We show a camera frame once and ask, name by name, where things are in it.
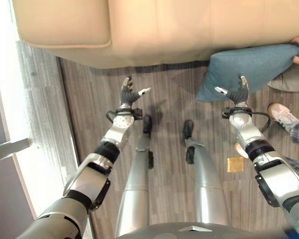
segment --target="couch armrest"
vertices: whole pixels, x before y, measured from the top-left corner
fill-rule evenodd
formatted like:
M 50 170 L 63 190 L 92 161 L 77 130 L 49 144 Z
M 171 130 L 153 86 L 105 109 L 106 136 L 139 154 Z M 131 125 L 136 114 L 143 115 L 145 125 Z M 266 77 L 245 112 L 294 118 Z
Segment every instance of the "couch armrest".
M 105 47 L 111 42 L 107 0 L 13 0 L 20 38 L 44 48 Z

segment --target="beige couch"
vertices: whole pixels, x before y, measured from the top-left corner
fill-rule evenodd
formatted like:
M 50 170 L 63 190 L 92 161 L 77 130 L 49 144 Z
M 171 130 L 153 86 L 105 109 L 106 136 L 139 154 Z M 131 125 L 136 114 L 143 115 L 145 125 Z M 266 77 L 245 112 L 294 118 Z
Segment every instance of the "beige couch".
M 299 36 L 299 0 L 13 0 L 23 41 L 96 68 L 208 60 Z

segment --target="person's foot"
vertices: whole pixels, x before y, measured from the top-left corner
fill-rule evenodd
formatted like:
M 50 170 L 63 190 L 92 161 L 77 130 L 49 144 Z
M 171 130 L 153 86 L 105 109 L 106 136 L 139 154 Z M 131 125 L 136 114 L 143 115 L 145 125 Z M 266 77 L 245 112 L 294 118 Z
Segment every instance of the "person's foot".
M 143 134 L 146 134 L 150 137 L 152 128 L 152 120 L 150 115 L 145 115 L 143 117 Z
M 182 143 L 185 145 L 185 139 L 191 138 L 194 129 L 194 122 L 191 119 L 185 121 L 183 126 Z
M 286 106 L 279 103 L 271 103 L 268 106 L 268 113 L 271 118 L 277 121 L 288 132 L 299 123 L 299 119 L 291 114 Z

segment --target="black cable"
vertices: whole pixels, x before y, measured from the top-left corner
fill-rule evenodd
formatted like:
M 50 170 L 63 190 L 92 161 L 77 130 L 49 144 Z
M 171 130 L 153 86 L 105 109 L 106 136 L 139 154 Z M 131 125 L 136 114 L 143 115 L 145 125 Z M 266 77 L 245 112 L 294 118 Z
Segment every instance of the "black cable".
M 106 115 L 105 115 L 106 118 L 107 118 L 111 123 L 113 123 L 113 120 L 111 119 L 110 114 L 112 114 L 112 115 L 115 116 L 115 112 L 113 112 L 113 111 L 107 111 L 107 112 L 106 112 Z
M 107 111 L 105 116 L 106 118 L 111 122 L 113 123 L 113 120 L 112 118 L 110 117 L 110 114 L 113 115 L 114 117 L 118 115 L 118 113 L 116 112 L 113 112 L 113 111 Z M 120 113 L 121 116 L 129 116 L 129 115 L 132 115 L 134 117 L 135 120 L 141 120 L 143 119 L 142 116 L 138 115 L 138 114 L 135 114 L 134 111 L 132 111 L 132 113 L 126 113 L 126 114 L 123 114 L 123 113 Z
M 252 114 L 263 115 L 263 116 L 266 116 L 268 118 L 268 121 L 265 124 L 265 126 L 260 129 L 261 133 L 265 132 L 268 129 L 268 127 L 270 126 L 270 124 L 271 124 L 271 118 L 270 118 L 270 116 L 267 113 L 263 113 L 263 112 L 252 112 Z

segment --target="blue pillow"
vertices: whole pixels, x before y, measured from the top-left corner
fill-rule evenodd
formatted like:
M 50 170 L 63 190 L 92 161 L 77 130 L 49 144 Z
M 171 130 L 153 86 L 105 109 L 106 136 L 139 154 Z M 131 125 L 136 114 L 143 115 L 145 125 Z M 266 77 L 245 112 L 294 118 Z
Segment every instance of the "blue pillow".
M 197 93 L 199 101 L 226 101 L 215 91 L 219 86 L 227 90 L 238 88 L 238 75 L 246 76 L 249 92 L 259 90 L 267 82 L 285 71 L 299 56 L 299 46 L 278 44 L 229 50 L 215 53 L 210 58 L 208 71 Z

